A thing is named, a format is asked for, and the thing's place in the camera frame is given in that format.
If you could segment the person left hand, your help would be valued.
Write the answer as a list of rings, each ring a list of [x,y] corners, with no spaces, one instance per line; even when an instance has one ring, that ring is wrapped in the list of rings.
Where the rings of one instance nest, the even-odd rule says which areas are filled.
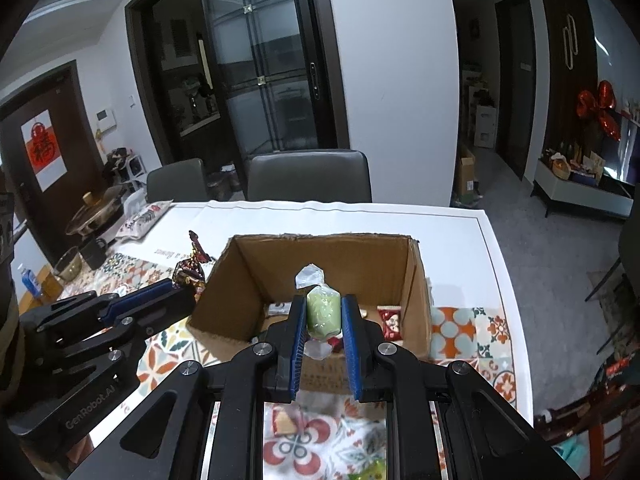
[[[90,436],[85,436],[74,444],[66,453],[70,469],[75,469],[93,452],[93,450],[94,446]]]

